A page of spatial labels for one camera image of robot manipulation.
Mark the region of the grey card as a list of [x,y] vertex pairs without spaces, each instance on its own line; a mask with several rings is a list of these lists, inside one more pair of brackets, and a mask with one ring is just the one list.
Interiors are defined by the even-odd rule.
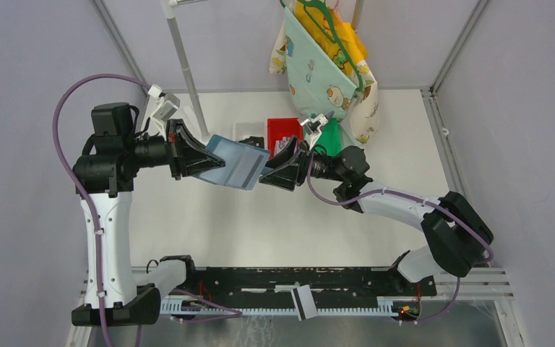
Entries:
[[230,188],[252,190],[268,161],[270,152],[256,147],[240,147],[225,160],[226,179]]

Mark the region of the black cards in white bin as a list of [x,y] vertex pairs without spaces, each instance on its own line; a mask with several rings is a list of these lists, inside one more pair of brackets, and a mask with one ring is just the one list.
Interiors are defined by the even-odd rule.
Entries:
[[247,137],[243,140],[239,140],[238,142],[242,143],[242,144],[245,144],[245,145],[250,145],[250,146],[253,146],[253,147],[258,147],[258,148],[265,149],[264,137],[250,136],[250,137]]

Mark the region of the white clothes rack stand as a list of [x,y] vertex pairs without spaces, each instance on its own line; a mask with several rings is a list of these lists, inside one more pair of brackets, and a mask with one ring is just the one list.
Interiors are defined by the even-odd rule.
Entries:
[[181,37],[181,31],[178,27],[178,22],[176,19],[176,9],[180,4],[191,4],[194,1],[177,1],[177,0],[162,0],[160,1],[161,8],[165,15],[166,22],[169,26],[171,33],[171,38],[176,49],[178,56],[178,61],[181,66],[181,71],[184,77],[186,88],[189,93],[189,97],[192,103],[192,110],[197,118],[197,123],[199,126],[201,137],[204,141],[208,141],[211,138],[210,132],[207,128],[207,122],[205,120],[205,115],[202,110],[200,103],[197,87],[194,82],[194,77],[191,71],[188,56],[186,55],[186,50],[184,47],[184,42]]

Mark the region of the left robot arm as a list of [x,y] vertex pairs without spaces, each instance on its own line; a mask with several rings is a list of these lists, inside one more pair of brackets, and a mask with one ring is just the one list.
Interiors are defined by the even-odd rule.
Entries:
[[84,303],[72,311],[75,326],[153,325],[163,298],[176,289],[192,293],[198,275],[189,256],[165,256],[158,268],[134,278],[129,215],[134,179],[142,168],[167,166],[174,179],[225,167],[225,161],[195,139],[181,119],[166,123],[165,135],[135,133],[139,110],[128,103],[94,107],[88,147],[73,166],[85,188],[89,281]]

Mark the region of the green plastic bin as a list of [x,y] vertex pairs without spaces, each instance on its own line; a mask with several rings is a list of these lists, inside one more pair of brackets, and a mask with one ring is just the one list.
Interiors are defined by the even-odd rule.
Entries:
[[316,143],[316,148],[332,157],[342,150],[339,123],[336,119],[331,119],[323,127],[322,134]]

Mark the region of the credit cards in red bin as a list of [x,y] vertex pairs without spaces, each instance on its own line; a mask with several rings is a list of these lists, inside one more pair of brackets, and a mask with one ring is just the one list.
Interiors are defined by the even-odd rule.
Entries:
[[278,154],[282,150],[286,149],[290,140],[291,140],[290,137],[284,137],[281,140],[276,140],[275,147],[274,147],[274,154]]

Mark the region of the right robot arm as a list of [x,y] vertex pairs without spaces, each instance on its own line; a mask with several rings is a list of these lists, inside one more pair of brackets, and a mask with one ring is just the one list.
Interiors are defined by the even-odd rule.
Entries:
[[318,191],[314,196],[328,205],[384,216],[419,230],[426,246],[400,256],[388,276],[390,289],[398,295],[409,294],[429,276],[446,272],[464,278],[475,265],[493,260],[494,235],[462,194],[414,195],[373,180],[366,174],[369,169],[360,147],[348,146],[330,156],[321,147],[292,139],[268,161],[259,183],[292,191],[312,179],[336,181],[333,200]]

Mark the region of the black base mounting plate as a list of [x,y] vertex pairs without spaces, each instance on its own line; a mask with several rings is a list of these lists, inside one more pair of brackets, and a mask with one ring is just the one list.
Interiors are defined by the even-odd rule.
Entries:
[[435,296],[434,278],[410,283],[388,267],[198,267],[178,288],[233,309],[292,309],[309,286],[319,309],[375,308],[377,299]]

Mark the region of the yellow garment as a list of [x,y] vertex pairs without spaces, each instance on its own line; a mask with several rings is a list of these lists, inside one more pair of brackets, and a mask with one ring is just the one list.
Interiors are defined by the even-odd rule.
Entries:
[[309,14],[305,12],[304,5],[297,1],[293,14],[335,65],[344,74],[354,76],[356,73],[353,71],[353,67],[345,55],[347,53],[352,62],[357,66],[359,73],[361,75],[368,74],[370,68],[366,63],[366,58],[369,52],[358,38],[351,24],[343,22],[333,8],[328,8],[337,37],[345,48],[345,50],[342,50],[338,43],[332,43],[329,40],[328,36],[333,38],[333,34],[328,19],[322,11],[313,7],[307,7],[307,11]]

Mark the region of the blue card holder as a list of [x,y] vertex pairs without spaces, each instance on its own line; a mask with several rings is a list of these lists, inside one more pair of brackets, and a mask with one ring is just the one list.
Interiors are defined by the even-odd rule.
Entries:
[[195,178],[215,185],[252,190],[269,160],[270,151],[235,142],[214,134],[206,149],[222,158],[225,166],[203,173],[197,173]]

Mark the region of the white plastic bin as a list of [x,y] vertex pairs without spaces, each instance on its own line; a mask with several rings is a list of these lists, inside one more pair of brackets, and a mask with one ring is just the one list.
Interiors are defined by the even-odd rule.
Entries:
[[238,142],[247,137],[256,136],[264,137],[266,140],[266,132],[266,124],[263,121],[240,121],[233,124],[231,139]]

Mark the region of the white magnetic stripe card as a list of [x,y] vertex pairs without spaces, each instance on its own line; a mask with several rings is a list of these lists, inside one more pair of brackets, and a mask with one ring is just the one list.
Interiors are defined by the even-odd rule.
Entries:
[[318,309],[309,285],[291,289],[291,296],[299,321],[308,320],[319,315]]

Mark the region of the mint cartoon print cloth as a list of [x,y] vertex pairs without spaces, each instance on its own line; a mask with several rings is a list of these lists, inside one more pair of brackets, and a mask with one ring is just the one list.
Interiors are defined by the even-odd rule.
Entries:
[[371,69],[363,76],[366,88],[357,93],[353,76],[346,77],[336,67],[291,11],[283,8],[283,14],[285,34],[294,45],[285,74],[296,110],[310,117],[334,111],[342,146],[365,146],[379,130],[379,86]]

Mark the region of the green clothes hanger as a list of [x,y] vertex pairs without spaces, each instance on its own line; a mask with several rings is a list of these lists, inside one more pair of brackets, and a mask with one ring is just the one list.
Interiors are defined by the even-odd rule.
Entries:
[[[362,44],[351,23],[343,22],[337,13],[339,1],[333,7],[326,1],[292,1],[286,5],[279,1],[282,8],[291,11],[303,31],[321,48],[328,58],[346,77],[353,76],[357,93],[363,93],[369,73],[369,66],[364,64],[368,51]],[[270,57],[271,74],[287,72],[287,57],[292,57],[294,45],[285,34],[287,16],[276,38]]]

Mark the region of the red plastic bin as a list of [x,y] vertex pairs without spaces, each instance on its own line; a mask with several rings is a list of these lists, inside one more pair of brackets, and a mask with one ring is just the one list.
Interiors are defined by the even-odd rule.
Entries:
[[267,125],[267,149],[274,156],[275,141],[281,140],[284,137],[296,136],[301,141],[304,137],[303,129],[301,128],[297,118],[273,118],[268,119]]

